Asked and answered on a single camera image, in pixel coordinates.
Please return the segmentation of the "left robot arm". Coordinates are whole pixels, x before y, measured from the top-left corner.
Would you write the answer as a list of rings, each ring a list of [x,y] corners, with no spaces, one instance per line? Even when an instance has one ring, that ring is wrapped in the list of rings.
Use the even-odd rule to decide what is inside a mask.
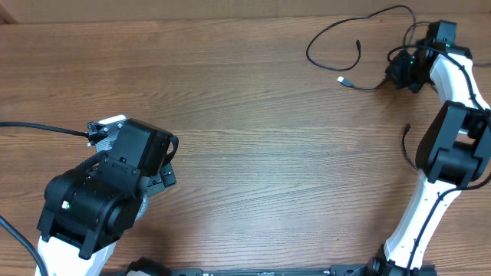
[[[38,221],[37,275],[98,275],[150,196],[173,186],[179,139],[124,115],[87,125],[96,153],[55,176]]]

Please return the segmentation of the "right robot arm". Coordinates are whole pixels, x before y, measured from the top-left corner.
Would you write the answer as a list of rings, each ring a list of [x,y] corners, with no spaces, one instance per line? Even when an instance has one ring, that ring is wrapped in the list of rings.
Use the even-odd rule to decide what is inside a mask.
[[[425,38],[391,50],[386,78],[417,93],[425,84],[442,105],[417,148],[418,182],[394,233],[356,275],[434,275],[423,255],[449,205],[477,179],[490,160],[490,107],[473,78],[469,48],[455,44],[456,23],[435,21]]]

